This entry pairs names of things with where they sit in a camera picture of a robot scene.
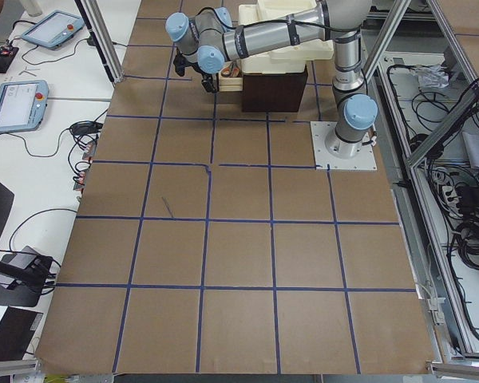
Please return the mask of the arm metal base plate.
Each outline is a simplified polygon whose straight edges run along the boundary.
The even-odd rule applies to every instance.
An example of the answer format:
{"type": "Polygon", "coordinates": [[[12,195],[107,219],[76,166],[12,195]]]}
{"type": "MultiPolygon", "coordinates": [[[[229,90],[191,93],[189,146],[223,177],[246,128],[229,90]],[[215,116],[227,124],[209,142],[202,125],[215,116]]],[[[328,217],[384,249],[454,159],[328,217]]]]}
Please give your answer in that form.
{"type": "Polygon", "coordinates": [[[366,132],[361,141],[347,143],[336,135],[334,121],[312,121],[311,139],[315,167],[321,170],[374,172],[378,169],[374,150],[366,132]]]}

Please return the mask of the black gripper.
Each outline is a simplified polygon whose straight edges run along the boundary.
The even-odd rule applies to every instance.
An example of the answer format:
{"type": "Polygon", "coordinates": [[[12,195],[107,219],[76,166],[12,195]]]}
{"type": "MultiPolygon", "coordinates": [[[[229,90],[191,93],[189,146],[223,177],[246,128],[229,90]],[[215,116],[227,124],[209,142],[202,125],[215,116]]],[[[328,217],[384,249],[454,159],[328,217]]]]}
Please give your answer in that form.
{"type": "Polygon", "coordinates": [[[185,75],[185,69],[191,67],[197,73],[199,73],[203,78],[201,84],[208,93],[217,93],[218,85],[215,80],[212,80],[212,75],[205,73],[197,63],[190,62],[180,51],[179,48],[176,49],[176,56],[173,60],[173,65],[175,72],[178,76],[183,77],[185,75]]]}

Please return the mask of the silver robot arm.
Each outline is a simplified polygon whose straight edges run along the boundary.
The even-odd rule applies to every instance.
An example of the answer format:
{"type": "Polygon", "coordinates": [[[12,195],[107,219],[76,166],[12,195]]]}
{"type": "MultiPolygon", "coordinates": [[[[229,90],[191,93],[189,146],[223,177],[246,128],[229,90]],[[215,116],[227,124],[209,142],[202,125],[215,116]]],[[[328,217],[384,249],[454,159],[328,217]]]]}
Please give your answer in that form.
{"type": "Polygon", "coordinates": [[[229,61],[316,39],[332,41],[338,122],[324,144],[332,156],[349,160],[358,155],[378,115],[377,104],[366,93],[361,59],[360,27],[370,8],[369,1],[318,1],[296,14],[233,26],[226,8],[204,7],[192,18],[171,14],[165,29],[176,45],[176,73],[183,76],[186,68],[193,68],[209,93],[217,93],[218,74],[229,61]]]}

